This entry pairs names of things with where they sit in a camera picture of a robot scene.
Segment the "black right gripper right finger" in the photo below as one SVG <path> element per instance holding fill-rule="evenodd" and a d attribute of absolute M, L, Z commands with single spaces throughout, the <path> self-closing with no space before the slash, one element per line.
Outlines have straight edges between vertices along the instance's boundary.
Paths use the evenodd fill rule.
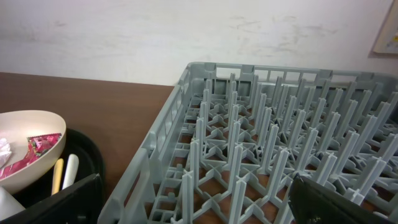
<path fill-rule="evenodd" d="M 294 177 L 288 196 L 297 224 L 392 224 L 301 175 Z"/>

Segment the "white tissue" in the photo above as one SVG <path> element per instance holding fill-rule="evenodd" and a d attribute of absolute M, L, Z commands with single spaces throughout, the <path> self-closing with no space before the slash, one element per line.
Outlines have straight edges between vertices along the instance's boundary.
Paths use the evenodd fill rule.
<path fill-rule="evenodd" d="M 0 167 L 4 166 L 12 154 L 11 146 L 6 138 L 0 139 Z"/>

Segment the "beige large bowl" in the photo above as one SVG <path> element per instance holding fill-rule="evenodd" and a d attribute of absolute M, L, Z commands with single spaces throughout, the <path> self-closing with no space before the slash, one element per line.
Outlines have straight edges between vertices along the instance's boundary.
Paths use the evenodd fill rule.
<path fill-rule="evenodd" d="M 1 167 L 1 187 L 15 194 L 49 171 L 64 150 L 66 129 L 65 120 L 49 111 L 1 113 L 1 137 L 11 147 Z"/>

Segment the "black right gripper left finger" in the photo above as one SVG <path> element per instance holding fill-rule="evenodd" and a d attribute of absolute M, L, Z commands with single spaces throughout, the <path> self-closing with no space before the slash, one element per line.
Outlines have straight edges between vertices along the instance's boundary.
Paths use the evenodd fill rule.
<path fill-rule="evenodd" d="M 1 223 L 96 223 L 102 206 L 102 178 L 91 174 Z"/>

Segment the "red snack wrapper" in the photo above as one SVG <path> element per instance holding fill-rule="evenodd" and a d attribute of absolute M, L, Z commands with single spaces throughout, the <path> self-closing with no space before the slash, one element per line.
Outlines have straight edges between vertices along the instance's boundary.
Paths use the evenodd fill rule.
<path fill-rule="evenodd" d="M 31 163 L 35 162 L 37 159 L 42 157 L 51 148 L 58 143 L 62 137 L 61 133 L 46 134 L 41 136 L 34 136 L 27 138 L 27 153 L 23 159 L 1 168 L 1 179 L 4 179 L 17 171 L 29 166 Z"/>

